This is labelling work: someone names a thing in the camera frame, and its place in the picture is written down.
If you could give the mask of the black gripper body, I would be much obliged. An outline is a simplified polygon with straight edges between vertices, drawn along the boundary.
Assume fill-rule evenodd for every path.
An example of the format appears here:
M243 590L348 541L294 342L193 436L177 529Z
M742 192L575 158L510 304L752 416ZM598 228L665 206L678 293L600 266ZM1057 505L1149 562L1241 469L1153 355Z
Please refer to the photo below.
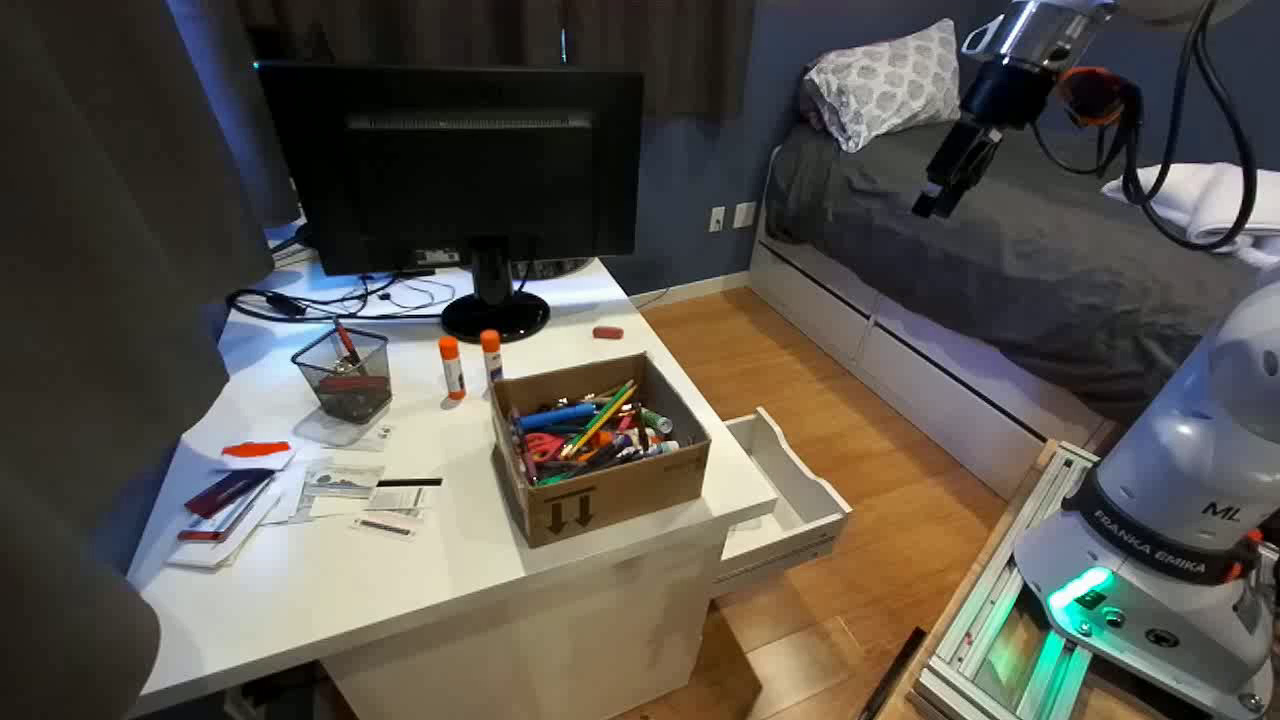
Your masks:
M977 81L960 98L960 122L977 131L1033 122L1103 20L1107 0L1011 0L966 40Z

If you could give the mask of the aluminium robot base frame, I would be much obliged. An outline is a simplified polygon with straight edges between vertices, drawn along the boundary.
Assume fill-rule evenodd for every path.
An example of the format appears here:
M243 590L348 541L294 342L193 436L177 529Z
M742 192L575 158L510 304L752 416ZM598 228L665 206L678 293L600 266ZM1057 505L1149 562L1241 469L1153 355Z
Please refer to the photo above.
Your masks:
M1016 541L1050 518L1093 457L1053 441L947 599L909 698L943 720L1203 720L1171 693L1050 629L1016 577Z

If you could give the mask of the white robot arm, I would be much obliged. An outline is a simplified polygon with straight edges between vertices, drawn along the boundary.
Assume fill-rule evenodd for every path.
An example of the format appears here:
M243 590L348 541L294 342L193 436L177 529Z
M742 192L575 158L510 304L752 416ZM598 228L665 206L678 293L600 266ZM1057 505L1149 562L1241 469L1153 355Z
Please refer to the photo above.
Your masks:
M982 76L911 213L947 216L1117 13L1193 36L1219 14L1216 0L1007 0L972 32ZM1280 509L1278 310L1280 282L1260 278L1016 542L1016 571L1059 636L1214 716L1272 703L1278 621L1254 552Z

